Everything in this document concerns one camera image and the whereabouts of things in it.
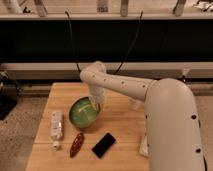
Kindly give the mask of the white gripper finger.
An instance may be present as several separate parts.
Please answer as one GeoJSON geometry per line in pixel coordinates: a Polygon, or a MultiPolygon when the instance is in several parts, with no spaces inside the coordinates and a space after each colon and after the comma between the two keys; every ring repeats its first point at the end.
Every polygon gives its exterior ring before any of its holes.
{"type": "Polygon", "coordinates": [[[99,103],[96,103],[96,102],[94,102],[94,101],[91,101],[91,104],[92,104],[93,109],[94,109],[96,112],[99,113],[99,112],[101,111],[101,106],[100,106],[99,103]]]}

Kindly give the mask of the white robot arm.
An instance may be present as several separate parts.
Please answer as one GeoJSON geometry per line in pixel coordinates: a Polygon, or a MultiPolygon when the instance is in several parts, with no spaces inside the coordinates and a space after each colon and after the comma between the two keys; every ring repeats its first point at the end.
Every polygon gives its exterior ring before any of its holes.
{"type": "Polygon", "coordinates": [[[206,171],[195,97],[185,83],[111,75],[100,61],[80,79],[97,102],[106,88],[144,103],[149,171],[206,171]]]}

